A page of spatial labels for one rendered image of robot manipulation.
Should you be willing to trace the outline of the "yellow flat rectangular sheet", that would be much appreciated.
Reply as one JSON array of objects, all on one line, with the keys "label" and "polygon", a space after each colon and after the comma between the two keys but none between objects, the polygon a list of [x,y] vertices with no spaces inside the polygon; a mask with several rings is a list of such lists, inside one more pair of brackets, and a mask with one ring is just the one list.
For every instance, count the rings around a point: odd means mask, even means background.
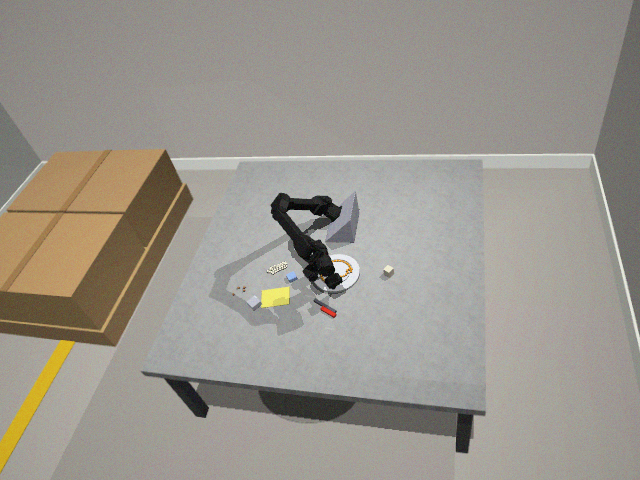
[{"label": "yellow flat rectangular sheet", "polygon": [[290,287],[263,290],[261,303],[261,308],[289,305]]}]

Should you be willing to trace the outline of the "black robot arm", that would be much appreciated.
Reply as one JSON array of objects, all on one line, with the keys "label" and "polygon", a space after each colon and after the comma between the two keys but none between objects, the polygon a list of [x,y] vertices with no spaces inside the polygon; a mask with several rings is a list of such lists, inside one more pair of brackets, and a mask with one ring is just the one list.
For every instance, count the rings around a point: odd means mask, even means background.
[{"label": "black robot arm", "polygon": [[[314,240],[305,235],[286,213],[289,210],[310,210],[312,214],[325,215],[336,220],[341,213],[342,206],[332,203],[329,196],[315,196],[311,199],[290,198],[288,194],[279,193],[271,204],[271,214],[288,236],[292,239],[294,249],[309,265],[303,269],[303,274],[309,281],[318,279],[318,274],[328,277],[335,272],[335,267],[328,254],[327,247],[321,240]],[[309,259],[309,256],[313,256]],[[317,264],[317,265],[316,265]]]}]

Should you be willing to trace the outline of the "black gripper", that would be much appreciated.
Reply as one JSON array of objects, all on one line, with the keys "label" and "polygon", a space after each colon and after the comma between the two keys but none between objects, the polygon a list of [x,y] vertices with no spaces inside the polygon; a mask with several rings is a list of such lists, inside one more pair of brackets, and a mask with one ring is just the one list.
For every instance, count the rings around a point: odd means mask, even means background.
[{"label": "black gripper", "polygon": [[[313,254],[309,256],[309,259],[312,256]],[[343,282],[341,276],[338,273],[333,273],[331,276],[328,276],[324,281],[325,281],[325,284],[328,286],[328,288],[332,290],[334,290],[337,285]]]}]

